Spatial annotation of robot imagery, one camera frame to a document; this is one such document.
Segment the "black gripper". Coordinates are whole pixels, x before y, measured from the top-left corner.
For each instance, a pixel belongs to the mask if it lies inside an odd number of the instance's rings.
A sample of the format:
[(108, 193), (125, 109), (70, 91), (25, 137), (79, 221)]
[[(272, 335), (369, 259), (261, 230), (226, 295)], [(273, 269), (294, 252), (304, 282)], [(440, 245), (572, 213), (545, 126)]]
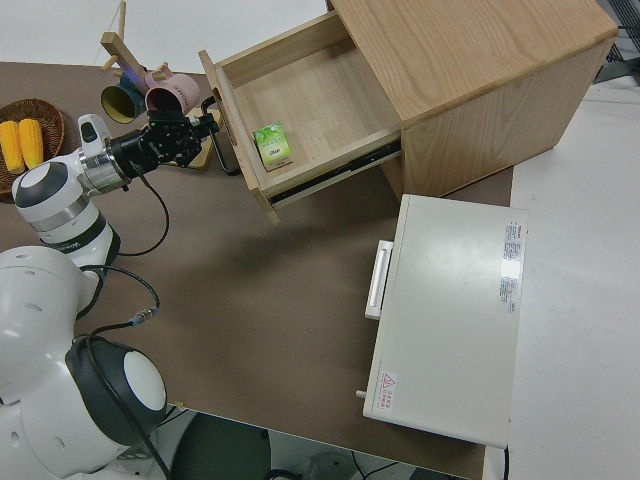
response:
[(198, 138), (214, 137), (219, 126), (211, 113), (184, 116), (179, 111), (148, 112), (148, 147), (159, 163), (181, 168), (203, 168), (205, 153)]

